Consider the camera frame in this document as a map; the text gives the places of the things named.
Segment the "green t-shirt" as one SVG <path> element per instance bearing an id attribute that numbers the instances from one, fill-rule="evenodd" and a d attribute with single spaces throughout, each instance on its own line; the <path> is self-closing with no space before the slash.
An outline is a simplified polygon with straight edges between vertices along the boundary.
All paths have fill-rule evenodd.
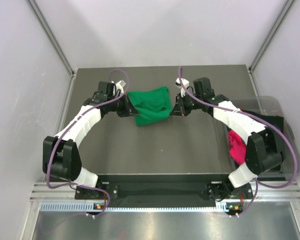
<path id="1" fill-rule="evenodd" d="M 160 122 L 170 116 L 172 104 L 166 86 L 150 91 L 130 91 L 128 96 L 139 112 L 139 115 L 134 117 L 138 127 Z"/>

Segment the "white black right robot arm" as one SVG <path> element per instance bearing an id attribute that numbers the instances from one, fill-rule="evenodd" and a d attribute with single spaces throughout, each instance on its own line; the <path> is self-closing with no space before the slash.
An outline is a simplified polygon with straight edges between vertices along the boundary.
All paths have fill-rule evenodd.
<path id="1" fill-rule="evenodd" d="M 282 164 L 285 158 L 283 139 L 265 124 L 241 114 L 240 109 L 223 94 L 216 95 L 207 77 L 193 81 L 194 96 L 188 94 L 190 85 L 185 78 L 177 78 L 175 86 L 180 93 L 175 96 L 171 116 L 186 117 L 191 111 L 200 109 L 225 124 L 245 144 L 243 163 L 228 175 L 223 185 L 227 197 L 235 198 L 244 185 Z"/>

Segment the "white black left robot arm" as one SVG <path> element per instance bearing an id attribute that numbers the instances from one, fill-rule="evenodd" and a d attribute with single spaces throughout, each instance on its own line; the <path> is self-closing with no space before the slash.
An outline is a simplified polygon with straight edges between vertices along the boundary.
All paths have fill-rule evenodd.
<path id="1" fill-rule="evenodd" d="M 95 199 L 103 194 L 104 187 L 98 183 L 98 175 L 83 167 L 79 146 L 106 114 L 115 112 L 121 118 L 139 114 L 125 93 L 125 86 L 124 80 L 101 81 L 97 91 L 83 103 L 69 124 L 55 136 L 44 139 L 42 170 L 47 176 L 86 186 L 87 194 Z"/>

